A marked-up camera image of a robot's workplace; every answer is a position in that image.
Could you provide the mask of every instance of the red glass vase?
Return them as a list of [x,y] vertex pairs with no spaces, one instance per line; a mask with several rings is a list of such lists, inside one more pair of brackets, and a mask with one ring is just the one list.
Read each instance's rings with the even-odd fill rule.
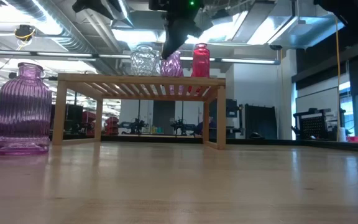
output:
[[210,52],[206,46],[203,43],[197,44],[193,51],[193,73],[191,77],[209,78]]

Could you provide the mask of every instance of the wooden shelf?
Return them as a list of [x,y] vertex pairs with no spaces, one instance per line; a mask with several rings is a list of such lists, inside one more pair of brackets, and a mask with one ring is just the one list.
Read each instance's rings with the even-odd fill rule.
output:
[[206,101],[216,94],[219,86],[226,85],[223,78],[141,77],[72,73],[59,74],[58,81],[67,82],[68,88],[95,98],[135,100]]
[[96,109],[95,140],[100,141],[103,99],[203,101],[205,119],[209,119],[209,103],[218,99],[218,143],[204,143],[216,149],[226,145],[226,80],[224,78],[155,77],[132,75],[58,74],[53,144],[63,142],[64,106],[67,89],[92,97]]

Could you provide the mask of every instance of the pink glass vase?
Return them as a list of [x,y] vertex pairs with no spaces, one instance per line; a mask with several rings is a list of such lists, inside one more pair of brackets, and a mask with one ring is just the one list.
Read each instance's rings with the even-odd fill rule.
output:
[[[161,75],[164,77],[183,77],[183,69],[180,62],[180,51],[176,51],[166,60],[162,61]],[[173,85],[169,86],[171,95],[174,95]],[[179,86],[179,95],[183,93],[183,86]]]
[[19,76],[0,92],[0,155],[49,150],[52,92],[40,79],[42,67],[19,64]]
[[209,58],[210,52],[206,48],[206,44],[197,44],[193,51],[193,73],[191,77],[205,77],[209,78]]

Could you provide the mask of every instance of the vase neck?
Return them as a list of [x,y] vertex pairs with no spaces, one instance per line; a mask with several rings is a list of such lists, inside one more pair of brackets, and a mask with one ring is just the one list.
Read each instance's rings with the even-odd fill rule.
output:
[[31,63],[19,64],[19,78],[25,79],[40,79],[42,73],[42,67]]

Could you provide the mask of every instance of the glass vase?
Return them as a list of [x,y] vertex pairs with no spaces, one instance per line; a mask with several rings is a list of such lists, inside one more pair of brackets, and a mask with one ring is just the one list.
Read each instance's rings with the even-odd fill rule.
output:
[[193,51],[193,72],[191,77],[206,77],[209,78],[209,58],[210,52],[206,48],[206,44],[196,44],[196,48]]
[[[164,77],[183,77],[183,69],[180,61],[180,51],[176,51],[166,60],[162,60],[161,75]],[[174,95],[173,85],[169,86],[171,95]],[[179,86],[179,95],[183,93],[183,86]]]
[[43,68],[19,64],[19,76],[0,92],[0,155],[43,154],[49,150],[52,92],[42,82]]
[[153,49],[146,45],[140,45],[131,54],[131,75],[153,75],[157,56],[153,54]]

